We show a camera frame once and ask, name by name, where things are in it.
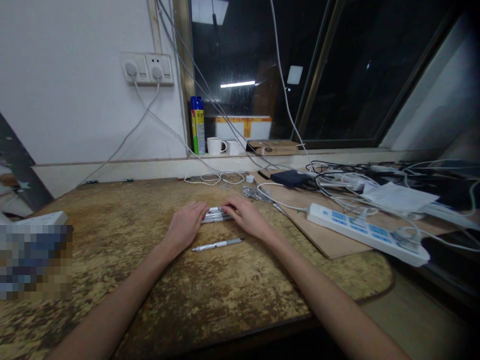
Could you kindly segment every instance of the window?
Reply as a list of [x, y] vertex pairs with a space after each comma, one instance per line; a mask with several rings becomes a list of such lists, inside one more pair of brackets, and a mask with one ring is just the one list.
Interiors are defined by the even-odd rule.
[[[188, 9], [176, 11], [182, 37], [235, 126], [249, 139], [298, 141], [286, 111], [270, 1], [176, 0], [177, 10], [181, 3]], [[290, 112], [310, 149], [377, 146], [459, 13], [452, 0], [274, 5]], [[292, 66], [301, 76], [287, 83]], [[198, 86], [186, 92], [185, 100], [203, 98], [206, 137], [234, 137]]]

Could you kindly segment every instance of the window glass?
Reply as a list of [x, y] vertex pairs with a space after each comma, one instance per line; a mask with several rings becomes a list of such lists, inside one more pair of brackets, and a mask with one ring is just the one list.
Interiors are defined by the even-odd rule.
[[[302, 67], [298, 84], [287, 84], [293, 118], [297, 114], [317, 43], [326, 1], [276, 1], [275, 13], [285, 82], [290, 65]], [[212, 15], [215, 14], [216, 25]], [[191, 0], [193, 56], [214, 98], [246, 138], [290, 139], [268, 0]], [[195, 79], [205, 89], [198, 74]], [[222, 87], [244, 82], [254, 84]], [[229, 136], [205, 94], [205, 136]]]
[[373, 139], [451, 4], [347, 1], [303, 139]]

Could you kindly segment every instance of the hand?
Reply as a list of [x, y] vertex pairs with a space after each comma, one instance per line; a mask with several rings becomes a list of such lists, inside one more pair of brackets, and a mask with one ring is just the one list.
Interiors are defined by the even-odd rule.
[[160, 243], [165, 251], [176, 258], [189, 247], [200, 229], [200, 224], [209, 210], [206, 202], [192, 201], [173, 214], [170, 227]]
[[274, 228], [259, 214], [257, 208], [241, 197], [229, 197], [221, 204], [221, 209], [229, 214], [240, 227], [250, 235], [266, 240], [275, 233]]

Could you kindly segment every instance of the person's left hand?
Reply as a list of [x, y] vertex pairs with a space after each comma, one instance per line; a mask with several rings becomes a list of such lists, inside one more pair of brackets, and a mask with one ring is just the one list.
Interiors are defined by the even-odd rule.
[[173, 257], [189, 247], [209, 208], [206, 202], [192, 201], [174, 213], [161, 246], [172, 253]]

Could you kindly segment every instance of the pixelated area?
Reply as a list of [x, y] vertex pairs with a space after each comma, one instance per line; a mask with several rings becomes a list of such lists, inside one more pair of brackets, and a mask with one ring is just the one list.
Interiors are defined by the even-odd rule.
[[71, 225], [0, 225], [0, 300], [72, 299]]

